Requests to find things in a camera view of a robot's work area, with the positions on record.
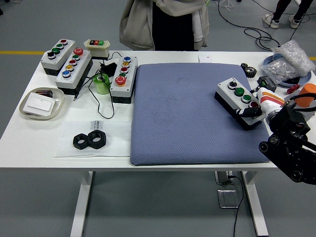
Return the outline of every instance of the gray floor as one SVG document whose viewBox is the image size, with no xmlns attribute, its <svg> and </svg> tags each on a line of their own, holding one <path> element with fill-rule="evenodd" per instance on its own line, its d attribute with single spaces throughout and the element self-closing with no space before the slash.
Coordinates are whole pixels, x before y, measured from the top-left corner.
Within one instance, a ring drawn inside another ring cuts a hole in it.
<svg viewBox="0 0 316 237">
<path fill-rule="evenodd" d="M 59 39 L 109 40 L 111 50 L 128 50 L 118 41 L 119 19 L 124 0 L 0 0 L 0 50 L 46 51 Z M 277 0 L 260 0 L 274 10 Z M 269 32 L 280 44 L 293 30 L 288 15 L 280 28 L 265 29 L 262 17 L 268 12 L 250 0 L 237 3 L 229 21 Z M 293 1 L 287 13 L 295 13 Z M 217 5 L 209 5 L 209 47 L 205 51 L 262 51 L 242 28 L 225 22 Z M 313 2 L 309 13 L 316 13 Z M 308 56 L 316 57 L 316 19 L 310 16 L 293 39 Z M 268 47 L 276 47 L 274 42 Z M 0 54 L 0 134 L 16 108 L 40 55 Z M 69 236 L 79 182 L 72 172 L 0 171 L 0 236 Z M 238 194 L 240 185 L 236 183 Z M 212 172 L 111 172 L 96 173 L 83 236 L 233 236 L 234 210 L 222 210 Z M 271 237 L 314 236 L 316 232 L 316 187 L 295 184 L 281 172 L 265 172 L 257 183 Z M 256 236 L 247 200 L 241 205 L 236 236 Z"/>
</svg>

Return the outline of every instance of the blue cushion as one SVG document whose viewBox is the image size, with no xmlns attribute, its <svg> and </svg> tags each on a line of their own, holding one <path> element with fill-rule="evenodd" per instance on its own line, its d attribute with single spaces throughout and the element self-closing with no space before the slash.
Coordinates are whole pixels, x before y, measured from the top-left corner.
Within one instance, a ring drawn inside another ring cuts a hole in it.
<svg viewBox="0 0 316 237">
<path fill-rule="evenodd" d="M 263 123 L 245 131 L 214 99 L 217 84 L 235 77 L 250 90 L 239 65 L 168 63 L 139 66 L 130 162 L 134 165 L 266 162 L 258 145 Z"/>
</svg>

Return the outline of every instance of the yellow floor line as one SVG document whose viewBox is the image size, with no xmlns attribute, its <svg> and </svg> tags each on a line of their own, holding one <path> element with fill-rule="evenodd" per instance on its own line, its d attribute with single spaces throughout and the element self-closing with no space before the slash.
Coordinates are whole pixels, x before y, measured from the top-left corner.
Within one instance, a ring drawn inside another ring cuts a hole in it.
<svg viewBox="0 0 316 237">
<path fill-rule="evenodd" d="M 0 51 L 0 54 L 43 55 L 44 51 Z"/>
</svg>

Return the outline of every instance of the orange cup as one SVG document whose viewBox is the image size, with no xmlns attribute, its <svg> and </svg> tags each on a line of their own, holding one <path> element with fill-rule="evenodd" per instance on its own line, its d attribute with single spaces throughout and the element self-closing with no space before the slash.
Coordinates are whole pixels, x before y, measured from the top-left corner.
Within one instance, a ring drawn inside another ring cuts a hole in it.
<svg viewBox="0 0 316 237">
<path fill-rule="evenodd" d="M 305 84 L 303 89 L 300 91 L 299 95 L 306 94 L 306 93 L 316 93 L 316 85 L 311 84 L 311 83 Z M 307 108 L 313 100 L 314 100 L 313 97 L 303 97 L 303 98 L 295 99 L 295 103 L 302 108 Z"/>
</svg>

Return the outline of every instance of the blue button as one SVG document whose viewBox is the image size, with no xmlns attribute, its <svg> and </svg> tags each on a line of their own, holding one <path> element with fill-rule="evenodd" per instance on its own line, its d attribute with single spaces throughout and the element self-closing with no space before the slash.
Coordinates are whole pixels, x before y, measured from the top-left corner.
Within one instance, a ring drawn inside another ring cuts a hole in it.
<svg viewBox="0 0 316 237">
<path fill-rule="evenodd" d="M 125 61 L 125 62 L 130 62 L 131 59 L 130 59 L 130 57 L 125 57 L 125 58 L 124 58 L 124 61 Z"/>
<path fill-rule="evenodd" d="M 67 78 L 70 76 L 70 72 L 69 71 L 63 71 L 63 77 Z"/>
</svg>

